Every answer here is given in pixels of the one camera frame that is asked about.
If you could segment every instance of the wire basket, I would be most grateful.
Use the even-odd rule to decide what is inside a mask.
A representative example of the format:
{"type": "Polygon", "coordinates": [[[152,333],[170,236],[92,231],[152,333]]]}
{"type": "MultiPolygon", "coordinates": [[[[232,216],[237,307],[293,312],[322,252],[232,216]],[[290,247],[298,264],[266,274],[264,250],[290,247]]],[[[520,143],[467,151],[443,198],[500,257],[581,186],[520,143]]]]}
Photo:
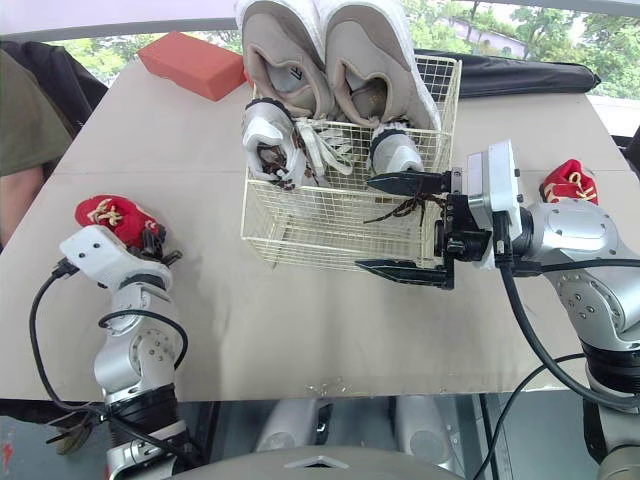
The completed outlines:
{"type": "MultiPolygon", "coordinates": [[[[413,139],[426,172],[451,166],[461,62],[416,56],[418,70],[438,105],[442,130],[405,129],[413,139]]],[[[404,217],[382,217],[406,197],[388,195],[367,185],[372,130],[351,123],[297,119],[311,125],[328,143],[347,146],[353,161],[351,175],[326,167],[330,187],[302,186],[293,191],[252,178],[247,170],[242,238],[265,261],[339,270],[359,270],[356,260],[393,258],[420,267],[440,263],[434,258],[434,223],[439,208],[428,202],[404,217]]]]}

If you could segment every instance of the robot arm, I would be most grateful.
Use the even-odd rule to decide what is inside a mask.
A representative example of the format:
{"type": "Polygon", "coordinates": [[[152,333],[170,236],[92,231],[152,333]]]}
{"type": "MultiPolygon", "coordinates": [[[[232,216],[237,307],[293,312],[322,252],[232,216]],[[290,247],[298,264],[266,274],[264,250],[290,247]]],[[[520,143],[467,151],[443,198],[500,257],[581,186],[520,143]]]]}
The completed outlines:
{"type": "MultiPolygon", "coordinates": [[[[100,321],[107,338],[97,354],[94,374],[102,388],[106,411],[137,431],[168,442],[193,456],[184,421],[177,415],[175,369],[186,351],[186,334],[168,291],[167,265],[141,258],[106,227],[83,228],[60,249],[87,277],[112,294],[112,313],[100,321]]],[[[109,478],[130,477],[145,469],[166,478],[186,468],[175,456],[111,426],[107,452],[109,478]]]]}
{"type": "Polygon", "coordinates": [[[585,432],[592,455],[602,461],[612,454],[602,463],[600,478],[609,478],[619,468],[637,469],[640,275],[632,268],[595,268],[576,262],[621,258],[633,262],[639,257],[619,238],[610,216],[590,202],[567,199],[520,208],[519,173],[508,141],[470,157],[467,195],[449,181],[452,173],[455,176],[455,171],[444,175],[400,172],[369,181],[385,192],[417,199],[450,192],[442,219],[436,223],[435,254],[443,258],[442,266],[420,269],[413,262],[387,259],[363,260],[358,265],[397,282],[445,289],[454,285],[454,260],[474,262],[485,269],[500,267],[503,277],[505,270],[509,272],[511,281],[513,276],[544,274],[580,338],[592,390],[609,399],[620,399],[614,403],[633,405],[617,409],[593,404],[585,407],[585,425],[598,427],[585,432]],[[591,442],[593,437],[598,437],[596,442],[591,442]]]}

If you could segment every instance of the beige table surface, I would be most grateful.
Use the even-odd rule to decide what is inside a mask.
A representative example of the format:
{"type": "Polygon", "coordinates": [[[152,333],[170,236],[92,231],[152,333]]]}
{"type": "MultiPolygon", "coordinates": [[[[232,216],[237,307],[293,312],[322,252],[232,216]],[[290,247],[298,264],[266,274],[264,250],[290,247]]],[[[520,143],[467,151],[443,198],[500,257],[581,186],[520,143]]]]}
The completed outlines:
{"type": "MultiPolygon", "coordinates": [[[[177,374],[181,400],[409,392],[503,391],[538,365],[496,272],[457,265],[456,289],[401,286],[366,273],[275,270],[240,240],[247,86],[213,103],[147,73],[120,75],[0,255],[0,397],[45,398],[29,346],[33,294],[77,230],[75,205],[116,193],[160,212],[171,292],[190,349],[177,374]],[[275,294],[283,299],[274,302],[275,294]]],[[[537,199],[545,174],[570,157],[595,174],[601,205],[640,251],[638,181],[584,95],[522,95],[460,102],[454,163],[511,138],[521,188],[537,199]]],[[[554,355],[577,338],[542,278],[520,280],[531,321],[554,355]]],[[[97,400],[97,319],[109,295],[82,275],[57,282],[41,307],[40,342],[63,397],[97,400]]],[[[567,367],[584,377],[584,366],[567,367]]],[[[540,377],[534,388],[556,388],[540,377]]]]}

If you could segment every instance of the red baby shoe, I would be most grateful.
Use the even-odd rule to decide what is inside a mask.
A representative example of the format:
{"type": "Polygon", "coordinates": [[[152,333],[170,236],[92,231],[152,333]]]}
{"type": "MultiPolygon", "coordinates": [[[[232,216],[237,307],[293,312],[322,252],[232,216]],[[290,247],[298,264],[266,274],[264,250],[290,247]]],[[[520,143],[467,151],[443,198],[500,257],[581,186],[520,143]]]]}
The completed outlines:
{"type": "Polygon", "coordinates": [[[540,194],[549,203],[557,203],[563,198],[577,198],[598,204],[596,183],[584,173],[582,164],[573,158],[545,178],[540,186],[540,194]]]}
{"type": "Polygon", "coordinates": [[[131,200],[117,195],[97,195],[81,202],[75,217],[83,227],[104,225],[127,247],[144,248],[145,230],[164,240],[165,229],[155,218],[131,200]]]}

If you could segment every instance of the green shirt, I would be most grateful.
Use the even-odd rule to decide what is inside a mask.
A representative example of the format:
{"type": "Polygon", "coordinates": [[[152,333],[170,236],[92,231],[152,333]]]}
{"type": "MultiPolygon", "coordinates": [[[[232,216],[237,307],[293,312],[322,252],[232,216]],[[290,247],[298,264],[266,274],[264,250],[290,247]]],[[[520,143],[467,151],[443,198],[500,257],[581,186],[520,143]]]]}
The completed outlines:
{"type": "Polygon", "coordinates": [[[57,162],[71,135],[36,78],[0,50],[0,177],[57,162]]]}

